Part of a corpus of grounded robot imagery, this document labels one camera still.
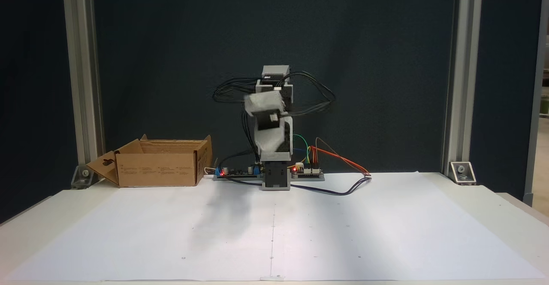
cardboard box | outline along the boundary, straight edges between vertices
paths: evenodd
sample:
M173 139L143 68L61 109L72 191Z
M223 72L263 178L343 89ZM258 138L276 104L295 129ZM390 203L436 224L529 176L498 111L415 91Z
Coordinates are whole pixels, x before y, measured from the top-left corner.
M148 140L143 135L88 167L119 187L195 186L211 160L210 136L205 140Z

black cable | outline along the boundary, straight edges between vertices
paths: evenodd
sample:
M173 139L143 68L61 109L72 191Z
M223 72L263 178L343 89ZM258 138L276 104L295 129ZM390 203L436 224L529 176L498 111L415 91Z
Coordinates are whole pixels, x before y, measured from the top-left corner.
M250 146L250 149L253 151L253 154L255 156L255 162L259 163L260 161L259 153L257 152L257 146L255 145L255 142L253 142L253 139L251 138L250 123L249 123L248 115L244 105L242 105L242 109L241 109L241 124L242 124L242 129L244 130L244 134L246 136L248 145Z
M276 84L277 87L281 87L284 84L285 80L287 78L290 78L291 76L304 76L305 78L307 78L314 85L314 87L316 87L316 89L322 94L322 96L326 99L326 101L317 103L316 105L312 105L310 107L306 107L305 109L302 109L300 111L288 112L285 115L296 117L301 115L307 115L313 112L321 112L327 109L335 101L335 94L333 93L332 90L330 90L324 84L320 83L316 78L314 78L312 74L304 71L290 72L286 76L283 76L283 78L277 82Z
M321 188L310 187L310 186L305 186L305 185L290 185L290 186L297 187L297 188L300 188L300 189L306 189L308 191L317 191L317 192L325 193L325 194L329 194L329 195L345 196L345 195L349 195L352 192L356 191L356 189L358 189L359 186L362 185L362 183L364 183L366 181L370 181L370 180L372 180L372 177L363 177L360 180L358 180L354 185L352 185L351 188L348 191L345 191L343 193L339 193L338 191L330 191L329 189L321 189Z
M245 94L255 93L255 83L261 78L239 77L225 80L217 86L212 99L217 103L243 103L241 95L235 96L235 91Z
M224 161L230 159L230 158L236 158L237 156L244 156L244 155L249 155L251 154L251 150L245 150L245 151L242 151L242 152L238 152L238 153L235 153L235 154L232 154L230 156L227 156L226 158L222 159L220 162L219 162L219 165L218 165L218 168L219 168L219 172L223 172L223 167L221 167L221 165L223 164ZM251 182L245 182L245 181L240 181L240 180L236 180L236 179L233 179L233 178L230 178L230 177L227 177L227 176L223 176L223 178L229 180L229 181L232 181L232 182L236 182L236 183L240 183L242 185L258 185L258 186L261 186L262 184L261 183L251 183Z

white paper sheet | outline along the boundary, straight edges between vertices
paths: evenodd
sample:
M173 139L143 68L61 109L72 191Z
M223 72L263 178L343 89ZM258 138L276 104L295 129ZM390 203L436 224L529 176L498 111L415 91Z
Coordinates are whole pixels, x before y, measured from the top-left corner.
M321 187L358 178L327 174ZM345 197L209 179L119 189L6 279L543 277L420 174L385 173Z

yellow wire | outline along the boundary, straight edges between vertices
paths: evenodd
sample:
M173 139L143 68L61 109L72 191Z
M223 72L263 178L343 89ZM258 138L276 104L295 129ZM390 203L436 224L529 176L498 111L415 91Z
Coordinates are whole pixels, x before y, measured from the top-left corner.
M302 159L302 161L300 161L300 162L301 162L301 163L304 162L306 158L307 158L307 160L308 160L308 153L306 154L306 156L305 156L305 157Z

table surface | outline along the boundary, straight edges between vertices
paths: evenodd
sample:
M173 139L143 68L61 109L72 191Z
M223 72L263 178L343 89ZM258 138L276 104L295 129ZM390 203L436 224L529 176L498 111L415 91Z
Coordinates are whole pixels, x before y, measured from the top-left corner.
M483 186L459 186L439 173L422 173L452 201L492 231L531 265L549 276L549 220L507 194L496 194ZM98 183L82 191L61 191L0 227L0 279L33 256L92 209L106 201L116 186ZM368 285L441 284L513 285L546 284L549 279L498 279L484 281L353 281ZM57 282L6 282L6 284L55 284ZM121 284L160 284L165 281L116 281ZM170 283L198 283L170 281ZM241 282L223 282L232 284Z

